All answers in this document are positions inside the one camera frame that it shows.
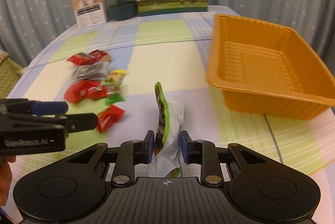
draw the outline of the checkered tablecloth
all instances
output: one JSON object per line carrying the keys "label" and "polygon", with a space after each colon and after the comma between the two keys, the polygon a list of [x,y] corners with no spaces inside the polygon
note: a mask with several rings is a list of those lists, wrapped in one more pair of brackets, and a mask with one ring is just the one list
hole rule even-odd
{"label": "checkered tablecloth", "polygon": [[[63,152],[18,157],[11,165],[12,188],[25,174],[94,143],[119,146],[155,130],[158,110],[153,88],[160,81],[168,100],[184,103],[183,129],[193,140],[206,139],[222,147],[230,142],[241,143],[310,175],[322,191],[314,220],[333,224],[334,114],[329,109],[315,119],[302,121],[228,110],[220,90],[205,81],[215,13],[237,15],[228,7],[210,6],[208,12],[202,13],[136,17],[84,30],[73,26],[51,42],[31,62],[9,97],[63,100],[74,70],[66,59],[80,51],[100,49],[112,55],[111,70],[128,72],[125,102],[117,103],[126,111],[125,116],[106,134],[96,130],[71,134]],[[104,108],[104,100],[69,104],[70,113],[98,113]],[[145,167],[137,166],[136,175],[143,174]],[[200,167],[190,166],[190,174],[199,175]],[[15,222],[20,221],[12,198],[3,209]]]}

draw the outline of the red snack package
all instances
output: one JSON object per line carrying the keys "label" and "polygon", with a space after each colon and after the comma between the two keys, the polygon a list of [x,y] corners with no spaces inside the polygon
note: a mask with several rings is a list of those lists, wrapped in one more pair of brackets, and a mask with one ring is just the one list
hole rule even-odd
{"label": "red snack package", "polygon": [[116,107],[114,105],[109,106],[101,113],[97,114],[98,116],[98,125],[97,130],[100,133],[106,131],[109,127],[111,127],[114,123],[119,121],[124,114],[124,110]]}
{"label": "red snack package", "polygon": [[107,97],[107,88],[105,85],[88,88],[85,97],[92,100],[104,99]]}
{"label": "red snack package", "polygon": [[75,55],[72,55],[67,61],[72,62],[76,66],[80,65],[90,65],[93,64],[99,60],[101,60],[104,57],[105,62],[110,62],[111,58],[108,55],[106,51],[102,50],[94,50],[88,54],[79,52]]}
{"label": "red snack package", "polygon": [[71,103],[77,103],[85,97],[87,89],[99,85],[99,81],[82,80],[80,82],[72,84],[68,88],[64,95],[64,99]]}

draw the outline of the orange tray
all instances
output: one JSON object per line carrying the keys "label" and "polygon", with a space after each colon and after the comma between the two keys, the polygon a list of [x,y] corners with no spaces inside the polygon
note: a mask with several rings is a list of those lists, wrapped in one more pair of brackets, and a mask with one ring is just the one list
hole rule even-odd
{"label": "orange tray", "polygon": [[292,28],[216,14],[207,81],[228,109],[311,119],[335,106],[335,79]]}

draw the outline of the silver rivet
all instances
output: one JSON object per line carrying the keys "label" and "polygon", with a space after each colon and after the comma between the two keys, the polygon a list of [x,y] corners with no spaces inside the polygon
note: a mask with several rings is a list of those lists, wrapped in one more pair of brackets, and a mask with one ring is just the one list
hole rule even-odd
{"label": "silver rivet", "polygon": [[208,183],[219,183],[221,181],[221,178],[216,175],[210,175],[205,178],[205,181]]}
{"label": "silver rivet", "polygon": [[130,181],[130,178],[128,176],[125,175],[118,175],[115,176],[113,179],[116,183],[126,183]]}

